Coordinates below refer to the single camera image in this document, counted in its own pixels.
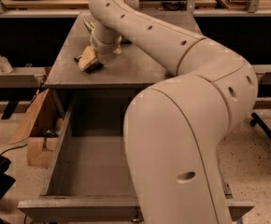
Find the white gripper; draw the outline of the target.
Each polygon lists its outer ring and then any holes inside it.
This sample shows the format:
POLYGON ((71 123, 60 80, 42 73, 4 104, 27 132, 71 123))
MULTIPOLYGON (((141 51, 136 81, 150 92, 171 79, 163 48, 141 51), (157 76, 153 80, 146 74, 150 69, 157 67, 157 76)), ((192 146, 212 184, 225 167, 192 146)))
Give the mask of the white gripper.
POLYGON ((78 62, 80 71, 90 66, 90 62, 108 54, 121 55, 120 34, 98 22, 91 33, 91 45, 87 46, 78 62))

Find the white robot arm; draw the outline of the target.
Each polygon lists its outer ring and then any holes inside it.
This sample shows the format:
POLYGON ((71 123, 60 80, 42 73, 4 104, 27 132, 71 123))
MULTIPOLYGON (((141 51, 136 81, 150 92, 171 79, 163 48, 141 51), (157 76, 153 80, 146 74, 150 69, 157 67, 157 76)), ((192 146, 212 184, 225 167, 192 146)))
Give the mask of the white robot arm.
POLYGON ((145 224, 232 224, 217 145, 254 107, 254 69, 222 44, 137 8, 138 0, 89 0, 98 54, 126 37, 172 76, 141 91, 124 117, 145 224))

